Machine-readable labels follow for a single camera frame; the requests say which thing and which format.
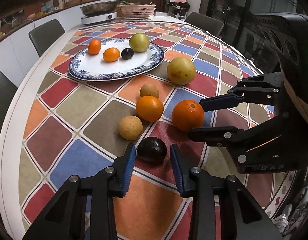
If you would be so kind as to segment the large orange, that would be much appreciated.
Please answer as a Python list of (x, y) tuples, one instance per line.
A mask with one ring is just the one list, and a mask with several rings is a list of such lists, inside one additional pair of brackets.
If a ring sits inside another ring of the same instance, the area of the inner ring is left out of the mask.
[(183, 132), (200, 128), (204, 123), (204, 110), (195, 100), (183, 100), (172, 111), (173, 124)]

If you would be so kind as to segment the brown kiwi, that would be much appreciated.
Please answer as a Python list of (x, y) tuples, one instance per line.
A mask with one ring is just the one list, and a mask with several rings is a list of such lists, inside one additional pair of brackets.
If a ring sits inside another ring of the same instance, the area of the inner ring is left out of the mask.
[(153, 96), (158, 99), (160, 96), (160, 92), (156, 88), (156, 86), (154, 86), (151, 83), (147, 83), (147, 84), (144, 84), (140, 89), (140, 97), (143, 97), (143, 96)]
[(120, 120), (118, 130), (121, 137), (129, 141), (134, 141), (141, 136), (143, 125), (138, 117), (129, 115)]

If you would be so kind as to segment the yellow pear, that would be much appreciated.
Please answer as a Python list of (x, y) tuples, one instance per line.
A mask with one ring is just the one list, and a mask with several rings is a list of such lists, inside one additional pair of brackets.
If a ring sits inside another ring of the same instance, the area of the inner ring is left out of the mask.
[(195, 65), (185, 57), (176, 57), (167, 66), (169, 80), (176, 85), (186, 85), (196, 76)]

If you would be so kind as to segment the small mandarin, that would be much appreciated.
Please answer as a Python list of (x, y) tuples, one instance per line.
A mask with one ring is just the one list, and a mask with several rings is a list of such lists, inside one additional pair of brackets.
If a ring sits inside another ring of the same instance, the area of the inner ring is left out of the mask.
[(163, 114), (164, 106), (162, 102), (154, 96), (142, 96), (136, 103), (137, 115), (145, 121), (155, 122)]
[(115, 62), (120, 58), (120, 51), (117, 48), (108, 48), (103, 52), (103, 59), (106, 62)]
[(97, 39), (93, 39), (88, 44), (88, 53), (90, 55), (97, 55), (101, 50), (101, 41)]

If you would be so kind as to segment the green apple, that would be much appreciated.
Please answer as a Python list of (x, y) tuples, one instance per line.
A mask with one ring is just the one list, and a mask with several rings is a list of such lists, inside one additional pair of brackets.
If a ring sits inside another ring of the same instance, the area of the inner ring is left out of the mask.
[(149, 38), (144, 33), (136, 33), (129, 39), (130, 48), (137, 53), (147, 51), (149, 44)]

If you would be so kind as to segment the small mandarin front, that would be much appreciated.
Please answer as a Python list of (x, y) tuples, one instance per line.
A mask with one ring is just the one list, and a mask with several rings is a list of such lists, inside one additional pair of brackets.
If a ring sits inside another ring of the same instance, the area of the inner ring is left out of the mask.
[(117, 48), (108, 48), (103, 52), (103, 59), (106, 62), (115, 62), (120, 58), (120, 51)]

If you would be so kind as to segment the right side grey chair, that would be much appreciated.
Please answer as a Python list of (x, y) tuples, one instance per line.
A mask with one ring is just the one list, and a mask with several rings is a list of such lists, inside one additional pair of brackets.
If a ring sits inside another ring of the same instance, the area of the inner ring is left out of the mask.
[(224, 28), (224, 23), (215, 18), (211, 18), (198, 12), (192, 12), (185, 22), (194, 25), (204, 31), (208, 31), (211, 35), (219, 37)]

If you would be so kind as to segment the colourful checkered tablecloth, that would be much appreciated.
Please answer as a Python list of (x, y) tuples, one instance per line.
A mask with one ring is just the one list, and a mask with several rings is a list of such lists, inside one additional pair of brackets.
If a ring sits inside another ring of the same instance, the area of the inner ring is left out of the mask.
[[(71, 59), (93, 39), (129, 38), (144, 33), (164, 51), (154, 70), (124, 80), (78, 81), (70, 77)], [(23, 134), (19, 169), (19, 204), (27, 230), (57, 189), (72, 174), (95, 175), (123, 154), (128, 141), (118, 132), (119, 121), (135, 115), (144, 84), (160, 92), (161, 118), (144, 121), (141, 138), (157, 137), (166, 146), (178, 144), (194, 162), (218, 177), (235, 174), (269, 217), (274, 217), (296, 182), (296, 172), (238, 174), (224, 148), (190, 141), (171, 121), (172, 110), (182, 100), (199, 101), (225, 94), (241, 77), (257, 70), (238, 52), (196, 28), (169, 22), (121, 22), (70, 32), (71, 37), (53, 62), (43, 69)], [(172, 83), (168, 64), (176, 57), (189, 59), (196, 76), (186, 85)]]

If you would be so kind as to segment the small white box on table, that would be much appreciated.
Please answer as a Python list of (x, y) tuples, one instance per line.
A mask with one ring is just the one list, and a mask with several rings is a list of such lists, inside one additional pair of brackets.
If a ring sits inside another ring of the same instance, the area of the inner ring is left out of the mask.
[(156, 11), (155, 16), (166, 17), (166, 16), (168, 16), (168, 13)]

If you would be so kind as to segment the pink basket with greens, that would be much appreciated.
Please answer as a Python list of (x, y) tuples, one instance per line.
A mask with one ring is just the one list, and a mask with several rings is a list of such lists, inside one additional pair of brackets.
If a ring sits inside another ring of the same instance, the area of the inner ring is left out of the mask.
[(120, 2), (120, 10), (126, 18), (148, 18), (154, 15), (155, 9), (156, 5), (152, 2), (149, 4)]

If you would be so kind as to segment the near grey dining chair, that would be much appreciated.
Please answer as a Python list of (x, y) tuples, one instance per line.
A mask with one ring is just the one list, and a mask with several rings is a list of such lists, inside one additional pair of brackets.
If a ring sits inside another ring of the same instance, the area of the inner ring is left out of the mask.
[(0, 71), (0, 133), (17, 87)]

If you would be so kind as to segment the grey dining chair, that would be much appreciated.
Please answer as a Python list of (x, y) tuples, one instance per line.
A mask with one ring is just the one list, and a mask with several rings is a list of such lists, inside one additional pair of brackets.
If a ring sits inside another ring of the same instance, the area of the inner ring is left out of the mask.
[(48, 21), (33, 30), (28, 35), (39, 57), (65, 33), (58, 20)]
[(0, 133), (17, 87), (0, 71)]

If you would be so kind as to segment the far grey dining chair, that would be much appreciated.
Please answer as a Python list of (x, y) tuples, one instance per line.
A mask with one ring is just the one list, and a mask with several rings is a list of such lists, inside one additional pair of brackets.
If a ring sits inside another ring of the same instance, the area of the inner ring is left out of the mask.
[(48, 21), (33, 30), (28, 35), (39, 57), (65, 33), (58, 20)]

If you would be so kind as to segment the steel wok pan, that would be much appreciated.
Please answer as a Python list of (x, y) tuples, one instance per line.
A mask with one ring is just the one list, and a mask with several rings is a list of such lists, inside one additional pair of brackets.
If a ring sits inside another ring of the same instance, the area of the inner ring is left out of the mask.
[(117, 1), (99, 2), (81, 7), (84, 16), (97, 16), (112, 13), (117, 7)]

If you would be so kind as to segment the white induction cooker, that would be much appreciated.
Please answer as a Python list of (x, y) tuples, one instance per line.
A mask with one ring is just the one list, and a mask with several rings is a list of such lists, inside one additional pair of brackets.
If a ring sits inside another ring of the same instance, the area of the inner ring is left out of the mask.
[(84, 16), (81, 18), (81, 23), (83, 25), (91, 25), (96, 23), (108, 22), (115, 20), (117, 18), (117, 12), (112, 12), (108, 14), (101, 14), (97, 16)]

